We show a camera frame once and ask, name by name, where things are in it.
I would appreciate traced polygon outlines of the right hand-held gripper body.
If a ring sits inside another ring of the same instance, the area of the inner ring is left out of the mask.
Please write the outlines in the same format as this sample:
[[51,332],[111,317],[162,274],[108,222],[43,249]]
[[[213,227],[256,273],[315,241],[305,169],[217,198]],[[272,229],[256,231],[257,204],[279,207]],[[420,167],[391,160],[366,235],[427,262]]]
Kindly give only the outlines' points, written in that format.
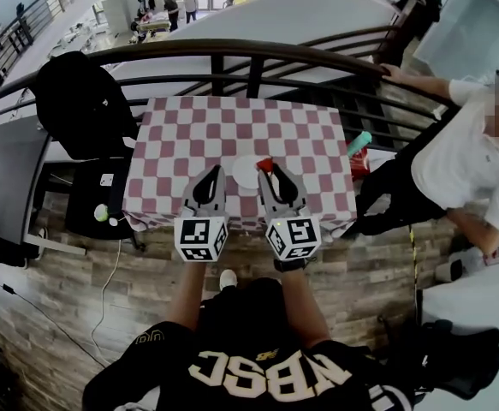
[[280,261],[310,258],[322,245],[318,218],[312,215],[306,199],[292,205],[261,199],[264,207],[264,238]]

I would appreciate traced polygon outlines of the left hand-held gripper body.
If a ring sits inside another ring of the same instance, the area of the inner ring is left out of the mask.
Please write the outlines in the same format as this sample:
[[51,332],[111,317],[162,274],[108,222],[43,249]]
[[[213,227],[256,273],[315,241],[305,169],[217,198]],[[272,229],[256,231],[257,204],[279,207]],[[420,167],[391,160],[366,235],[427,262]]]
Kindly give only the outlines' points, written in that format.
[[184,262],[217,262],[228,239],[225,199],[200,205],[184,199],[174,221],[175,249]]

